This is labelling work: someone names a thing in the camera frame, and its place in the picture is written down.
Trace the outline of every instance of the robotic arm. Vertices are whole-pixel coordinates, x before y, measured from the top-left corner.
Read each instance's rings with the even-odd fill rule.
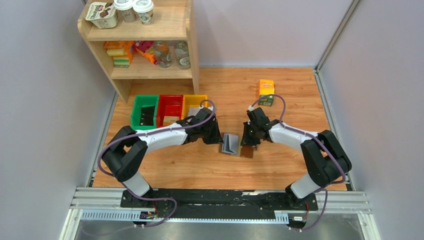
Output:
[[[205,144],[223,142],[215,114],[206,123],[191,127],[205,121],[211,114],[213,112],[210,109],[203,107],[196,116],[187,117],[161,128],[133,130],[130,126],[124,126],[111,142],[128,135],[142,136],[128,138],[114,144],[103,154],[103,161],[119,182],[136,195],[143,196],[151,189],[139,173],[140,164],[146,154],[168,146],[192,143],[199,138],[202,138]]]
[[[345,173],[352,169],[351,161],[331,131],[324,130],[318,133],[301,130],[285,123],[281,125],[279,120],[270,121],[260,107],[248,110],[247,116],[249,121],[244,123],[242,146],[255,146],[260,144],[261,140],[265,140],[287,145],[303,153],[307,173],[285,188],[290,205],[303,202],[309,194],[325,188],[341,176],[337,166],[328,155],[323,155],[323,149],[313,137],[323,143]]]

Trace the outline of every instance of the plastic bin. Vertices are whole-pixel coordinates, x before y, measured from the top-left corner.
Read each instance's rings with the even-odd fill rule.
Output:
[[[182,99],[181,119],[187,117],[190,107],[198,108],[200,106],[200,102],[205,99],[208,99],[208,95],[184,95]],[[208,107],[208,102],[204,102],[203,106]]]
[[[183,111],[183,95],[160,95],[157,106],[156,125],[158,128],[169,126],[174,120],[181,119]]]
[[[156,128],[159,95],[137,95],[131,113],[131,128],[149,130]]]

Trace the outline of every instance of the white cup lid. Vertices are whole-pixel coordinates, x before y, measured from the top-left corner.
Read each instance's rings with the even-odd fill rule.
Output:
[[[135,0],[132,3],[132,8],[138,13],[147,13],[153,9],[152,0]]]
[[[133,7],[133,0],[114,0],[113,5],[117,10],[128,10]]]

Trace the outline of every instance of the yellow bin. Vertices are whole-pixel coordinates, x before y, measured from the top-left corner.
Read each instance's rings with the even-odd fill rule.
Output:
[[[182,98],[182,111],[181,111],[181,119],[187,117],[189,114],[189,109],[192,107],[198,108],[200,106],[200,102],[208,99],[208,95],[184,95]],[[208,107],[209,102],[204,102],[203,106]]]

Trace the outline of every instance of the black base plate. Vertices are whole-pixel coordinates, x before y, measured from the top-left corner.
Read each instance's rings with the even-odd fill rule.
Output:
[[[286,204],[285,192],[269,192],[258,195],[242,195],[254,190],[216,190],[216,189],[171,189],[150,190],[145,198],[173,198],[177,209],[173,218],[190,219],[275,219],[275,210],[306,211],[304,202],[297,206]],[[310,211],[318,210],[314,194],[305,198]],[[153,208],[156,205],[159,217],[167,216],[174,207],[172,201],[142,201],[134,198],[127,190],[122,194],[122,208]]]

